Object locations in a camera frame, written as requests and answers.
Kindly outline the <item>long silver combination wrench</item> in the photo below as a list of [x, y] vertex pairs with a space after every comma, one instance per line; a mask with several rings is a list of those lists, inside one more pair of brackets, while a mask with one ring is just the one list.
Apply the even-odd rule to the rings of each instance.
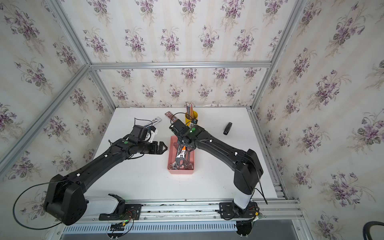
[[194, 162], [190, 156], [184, 158], [170, 158], [168, 163], [168, 170], [194, 170]]

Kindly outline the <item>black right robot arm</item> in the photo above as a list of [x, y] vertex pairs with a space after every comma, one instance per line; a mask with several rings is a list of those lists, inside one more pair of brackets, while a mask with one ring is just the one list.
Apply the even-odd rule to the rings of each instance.
[[172, 124], [170, 130], [179, 143], [190, 149], [203, 150], [216, 157], [234, 171], [234, 185], [239, 193], [233, 202], [240, 210], [245, 210], [254, 194], [257, 184], [264, 174], [263, 167], [255, 151], [232, 147], [215, 138], [204, 128], [194, 125], [178, 126]]

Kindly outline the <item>pink plastic storage box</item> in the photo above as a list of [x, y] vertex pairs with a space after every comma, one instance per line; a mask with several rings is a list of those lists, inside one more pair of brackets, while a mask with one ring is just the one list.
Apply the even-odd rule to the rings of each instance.
[[168, 171], [173, 175], [191, 175], [194, 170], [195, 152], [182, 146], [176, 136], [171, 137]]

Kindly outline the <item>orange handled adjustable wrench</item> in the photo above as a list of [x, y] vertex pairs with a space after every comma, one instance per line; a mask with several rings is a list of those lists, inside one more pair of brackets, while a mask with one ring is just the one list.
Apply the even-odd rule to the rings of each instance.
[[177, 164], [180, 164], [180, 162], [183, 162], [186, 160], [186, 147], [183, 147], [181, 152], [176, 156], [175, 160]]

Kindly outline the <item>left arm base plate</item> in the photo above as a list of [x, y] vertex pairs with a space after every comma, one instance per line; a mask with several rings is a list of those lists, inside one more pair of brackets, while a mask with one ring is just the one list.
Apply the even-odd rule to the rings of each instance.
[[124, 207], [117, 207], [111, 214], [100, 214], [99, 221], [123, 221], [133, 218], [135, 221], [139, 219], [142, 210], [141, 204], [125, 204]]

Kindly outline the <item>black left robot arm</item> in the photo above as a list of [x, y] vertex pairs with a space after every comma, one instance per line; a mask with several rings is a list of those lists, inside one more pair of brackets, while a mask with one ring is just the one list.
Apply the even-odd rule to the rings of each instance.
[[162, 155], [167, 150], [164, 142], [149, 142], [126, 135], [111, 143], [104, 153], [82, 168], [66, 176], [58, 174], [51, 178], [47, 183], [43, 210], [66, 226], [89, 215], [121, 214], [125, 207], [122, 198], [109, 194], [107, 197], [86, 199], [86, 191], [116, 165], [135, 159], [135, 154]]

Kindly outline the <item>aluminium mounting rail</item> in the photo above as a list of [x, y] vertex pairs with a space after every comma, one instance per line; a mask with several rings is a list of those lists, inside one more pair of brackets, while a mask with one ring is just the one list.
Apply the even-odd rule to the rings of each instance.
[[[125, 204], [141, 204], [142, 210], [138, 222], [192, 222], [192, 221], [225, 221], [220, 217], [219, 203], [232, 202], [230, 199], [181, 199], [181, 200], [127, 200]], [[302, 220], [303, 211], [295, 200], [284, 199], [255, 199], [260, 208], [256, 220]], [[111, 214], [113, 211], [101, 213], [102, 200], [89, 199], [89, 207], [77, 223], [121, 222], [99, 221], [100, 214]], [[243, 221], [247, 219], [232, 219], [229, 221]]]

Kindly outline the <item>brown pencil box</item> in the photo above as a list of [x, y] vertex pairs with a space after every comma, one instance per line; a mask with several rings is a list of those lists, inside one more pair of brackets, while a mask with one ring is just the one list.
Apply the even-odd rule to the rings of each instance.
[[167, 118], [169, 118], [170, 120], [170, 123], [173, 124], [174, 122], [176, 122], [177, 120], [179, 120], [177, 117], [176, 117], [176, 114], [173, 114], [172, 112], [168, 111], [165, 113], [165, 116]]

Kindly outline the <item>yellow pencil cup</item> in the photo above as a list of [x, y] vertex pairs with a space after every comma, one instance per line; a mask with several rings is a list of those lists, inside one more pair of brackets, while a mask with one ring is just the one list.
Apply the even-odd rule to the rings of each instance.
[[185, 113], [185, 122], [188, 127], [196, 125], [198, 123], [198, 113], [196, 111], [193, 111], [191, 115]]

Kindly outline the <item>bundle of coloured pencils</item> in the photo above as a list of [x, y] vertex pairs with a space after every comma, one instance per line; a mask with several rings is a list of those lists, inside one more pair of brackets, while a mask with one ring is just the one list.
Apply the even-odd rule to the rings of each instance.
[[192, 103], [186, 103], [186, 116], [189, 120], [193, 120], [195, 118]]

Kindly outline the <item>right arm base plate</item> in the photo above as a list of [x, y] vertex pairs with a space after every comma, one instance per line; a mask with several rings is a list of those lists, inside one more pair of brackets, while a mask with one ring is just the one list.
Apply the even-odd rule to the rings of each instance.
[[220, 217], [224, 220], [253, 219], [260, 214], [260, 208], [256, 202], [249, 202], [245, 209], [241, 209], [234, 202], [219, 203]]

